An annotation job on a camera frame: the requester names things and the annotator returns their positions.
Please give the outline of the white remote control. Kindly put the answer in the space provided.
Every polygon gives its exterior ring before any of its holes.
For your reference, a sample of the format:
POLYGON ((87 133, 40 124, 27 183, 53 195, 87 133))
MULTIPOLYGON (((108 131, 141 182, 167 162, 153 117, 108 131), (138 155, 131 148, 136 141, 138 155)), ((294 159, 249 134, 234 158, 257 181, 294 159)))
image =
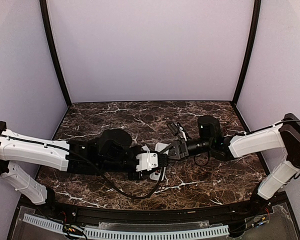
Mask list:
MULTIPOLYGON (((165 149, 166 147, 168 146, 168 144, 166 144, 166 143, 161 143, 161 142, 158 142, 158 143, 156 143, 156 145, 155 145, 155 151, 157 151, 157 152, 160 152, 160 151, 162 151, 163 149, 165 149)), ((163 169, 163 176, 162 176, 162 179, 161 179, 161 181, 163 182, 164 180, 165 180, 165 173, 166 173, 166 167, 164 167, 164 169, 163 169)), ((153 180, 153 181, 158 181, 159 179, 160 179, 160 175, 161 175, 161 170, 159 169, 159 170, 156 170, 156 171, 154 171, 154 172, 152 172, 150 175, 149 175, 149 178, 151 179, 151 180, 153 180)))

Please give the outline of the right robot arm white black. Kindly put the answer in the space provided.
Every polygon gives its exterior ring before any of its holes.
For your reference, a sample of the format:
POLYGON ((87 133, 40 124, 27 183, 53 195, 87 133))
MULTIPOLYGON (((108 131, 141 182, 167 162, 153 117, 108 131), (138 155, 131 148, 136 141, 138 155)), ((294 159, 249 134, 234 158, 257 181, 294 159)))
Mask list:
POLYGON ((158 142, 155 150, 175 161, 207 153, 209 157, 228 162, 253 153, 283 149, 284 159, 254 193, 254 197, 265 201, 300 173, 300 119, 292 113, 264 128, 229 136, 222 135, 220 121, 211 115, 200 116, 197 125, 199 138, 190 139, 181 126, 168 123, 179 138, 170 144, 158 142))

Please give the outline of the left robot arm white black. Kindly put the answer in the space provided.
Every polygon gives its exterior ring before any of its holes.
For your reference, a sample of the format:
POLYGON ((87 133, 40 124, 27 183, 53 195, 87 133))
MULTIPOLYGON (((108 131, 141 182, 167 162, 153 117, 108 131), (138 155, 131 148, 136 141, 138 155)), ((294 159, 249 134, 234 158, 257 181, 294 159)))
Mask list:
POLYGON ((169 157, 146 146, 132 146, 132 137, 119 128, 107 129, 89 141, 45 140, 15 133, 0 121, 0 178, 37 206, 53 204, 55 192, 35 181, 18 162, 77 175, 127 173, 129 180, 136 181, 164 171, 169 157))

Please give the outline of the white battery compartment cover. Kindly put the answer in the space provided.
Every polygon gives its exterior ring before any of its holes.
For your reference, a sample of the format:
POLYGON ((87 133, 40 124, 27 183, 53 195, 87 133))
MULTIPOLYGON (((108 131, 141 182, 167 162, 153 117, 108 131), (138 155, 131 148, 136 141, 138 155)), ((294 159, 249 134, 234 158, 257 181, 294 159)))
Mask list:
POLYGON ((141 152, 142 153, 150 153, 151 150, 148 148, 148 146, 144 145, 141 147, 141 152))

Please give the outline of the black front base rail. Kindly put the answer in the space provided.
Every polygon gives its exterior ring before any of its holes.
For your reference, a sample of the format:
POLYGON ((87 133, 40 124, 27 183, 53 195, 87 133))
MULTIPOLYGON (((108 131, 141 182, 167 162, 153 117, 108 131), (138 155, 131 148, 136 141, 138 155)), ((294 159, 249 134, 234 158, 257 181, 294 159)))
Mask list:
POLYGON ((50 218, 65 220, 67 224, 81 226, 99 225, 100 223, 178 224, 201 221, 208 221, 210 224, 235 224, 250 217, 249 214, 238 214, 248 203, 248 201, 242 201, 179 210, 115 210, 57 202, 52 208, 46 206, 35 206, 34 208, 50 218))

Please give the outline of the right black frame post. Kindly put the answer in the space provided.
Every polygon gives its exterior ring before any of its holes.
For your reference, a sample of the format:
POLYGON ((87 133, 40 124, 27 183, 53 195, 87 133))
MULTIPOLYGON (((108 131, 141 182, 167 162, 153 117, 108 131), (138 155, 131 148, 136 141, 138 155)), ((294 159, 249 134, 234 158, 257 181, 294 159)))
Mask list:
POLYGON ((235 107, 237 106, 237 104, 239 102, 239 98, 240 98, 240 95, 241 95, 241 92, 242 92, 242 89, 244 86, 244 82, 246 79, 251 55, 253 52, 258 23, 259 23, 259 17, 260 17, 261 4, 262 4, 261 0, 255 0, 253 3, 253 11, 252 11, 252 17, 251 17, 251 23, 250 23, 250 28, 249 28, 246 49, 245 49, 237 85, 236 85, 234 95, 233 95, 233 98, 231 101, 232 105, 235 107))

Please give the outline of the black frame post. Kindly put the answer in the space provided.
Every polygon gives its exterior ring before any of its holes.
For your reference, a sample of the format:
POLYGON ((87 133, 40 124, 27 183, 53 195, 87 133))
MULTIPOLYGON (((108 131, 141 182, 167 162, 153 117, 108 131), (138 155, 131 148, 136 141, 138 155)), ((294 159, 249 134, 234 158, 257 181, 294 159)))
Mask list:
POLYGON ((50 21, 50 15, 49 15, 49 9, 48 9, 48 1, 47 0, 39 0, 39 5, 40 5, 40 11, 41 11, 41 17, 43 21, 43 27, 44 27, 44 32, 48 44, 48 49, 50 52, 50 57, 52 60, 52 64, 54 67, 54 71, 57 77, 57 81, 63 96, 63 99, 65 101, 65 104, 67 108, 70 108, 72 106, 72 101, 70 98, 69 91, 66 86, 66 81, 62 72, 61 64, 59 61, 59 56, 57 53, 57 48, 56 44, 54 41, 54 36, 53 36, 53 30, 52 30, 52 25, 50 21))
POLYGON ((239 98, 240 98, 240 95, 241 95, 241 92, 242 92, 242 89, 244 86, 244 82, 246 79, 251 55, 253 52, 258 23, 259 23, 259 17, 260 17, 261 4, 262 4, 261 0, 255 0, 253 3, 253 11, 252 11, 252 17, 251 17, 251 23, 250 23, 250 28, 249 28, 246 49, 245 49, 237 85, 236 85, 234 95, 233 95, 233 98, 231 101, 232 105, 235 107, 237 106, 237 104, 239 102, 239 98))

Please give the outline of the left black frame post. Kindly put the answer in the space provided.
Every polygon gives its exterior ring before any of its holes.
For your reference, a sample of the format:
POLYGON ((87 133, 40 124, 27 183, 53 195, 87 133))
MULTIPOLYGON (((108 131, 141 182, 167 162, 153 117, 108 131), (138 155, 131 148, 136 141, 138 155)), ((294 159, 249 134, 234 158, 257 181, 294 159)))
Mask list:
POLYGON ((62 72, 61 64, 59 61, 59 56, 57 53, 57 48, 56 44, 54 41, 54 36, 53 36, 53 30, 52 30, 52 25, 50 21, 50 15, 49 15, 49 9, 48 9, 48 1, 47 0, 39 0, 39 5, 40 5, 40 11, 41 11, 41 17, 43 21, 43 27, 44 27, 44 32, 48 44, 48 49, 50 52, 50 57, 52 60, 52 64, 54 67, 54 71, 57 77, 57 81, 63 96, 63 99, 65 101, 65 104, 67 108, 70 108, 72 106, 72 101, 70 98, 69 91, 66 86, 66 81, 62 72))

